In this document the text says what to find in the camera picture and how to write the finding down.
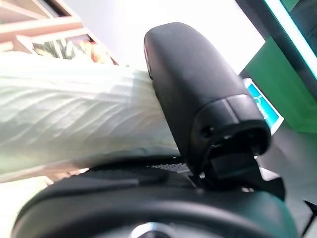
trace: black plastic mount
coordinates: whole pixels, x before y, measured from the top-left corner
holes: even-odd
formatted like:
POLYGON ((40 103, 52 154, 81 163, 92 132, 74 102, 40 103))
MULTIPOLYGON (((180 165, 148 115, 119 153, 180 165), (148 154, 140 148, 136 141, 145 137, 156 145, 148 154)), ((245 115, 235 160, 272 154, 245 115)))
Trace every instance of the black plastic mount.
POLYGON ((271 134, 241 78, 215 47, 183 23, 145 35, 144 50, 154 90, 180 154, 207 189, 253 187, 285 197, 282 179, 265 181, 255 155, 271 134))

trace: wrinkled fabric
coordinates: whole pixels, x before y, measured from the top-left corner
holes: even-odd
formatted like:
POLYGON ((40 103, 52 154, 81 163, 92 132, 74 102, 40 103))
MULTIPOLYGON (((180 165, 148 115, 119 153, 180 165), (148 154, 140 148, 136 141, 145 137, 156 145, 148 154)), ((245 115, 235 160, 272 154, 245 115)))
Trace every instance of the wrinkled fabric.
POLYGON ((0 181, 178 156, 145 71, 0 54, 0 181))

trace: white wall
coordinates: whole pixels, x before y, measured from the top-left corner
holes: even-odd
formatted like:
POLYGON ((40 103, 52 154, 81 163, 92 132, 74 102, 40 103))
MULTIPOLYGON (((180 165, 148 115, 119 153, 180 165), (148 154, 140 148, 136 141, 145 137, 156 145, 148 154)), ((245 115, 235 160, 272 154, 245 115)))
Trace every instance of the white wall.
POLYGON ((264 44, 235 0, 64 1, 123 64, 141 68, 146 68, 145 33, 173 21, 186 23, 205 35, 237 73, 264 44))

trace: black plastic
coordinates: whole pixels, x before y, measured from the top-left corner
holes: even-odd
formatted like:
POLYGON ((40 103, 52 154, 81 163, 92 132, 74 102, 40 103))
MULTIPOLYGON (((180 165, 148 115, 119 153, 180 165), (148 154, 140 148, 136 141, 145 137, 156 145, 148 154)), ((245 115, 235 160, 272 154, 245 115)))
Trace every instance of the black plastic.
POLYGON ((199 225, 224 238, 297 238, 282 201, 266 192, 139 187, 49 198, 20 217, 12 238, 89 238, 145 222, 199 225))
POLYGON ((202 171, 212 146, 226 136, 253 133, 245 150, 267 150, 270 130, 262 114, 242 80, 203 35, 183 23, 170 23, 150 30, 144 49, 157 98, 194 173, 202 171))

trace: green panel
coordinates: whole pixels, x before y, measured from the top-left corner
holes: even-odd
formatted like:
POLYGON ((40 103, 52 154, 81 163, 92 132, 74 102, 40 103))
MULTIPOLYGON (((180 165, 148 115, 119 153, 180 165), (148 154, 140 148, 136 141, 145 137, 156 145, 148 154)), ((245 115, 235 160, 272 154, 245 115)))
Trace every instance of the green panel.
POLYGON ((288 11, 291 11, 293 7, 299 2, 299 0, 281 0, 288 11))
POLYGON ((246 70, 293 129, 317 130, 317 103, 273 38, 266 40, 246 70))

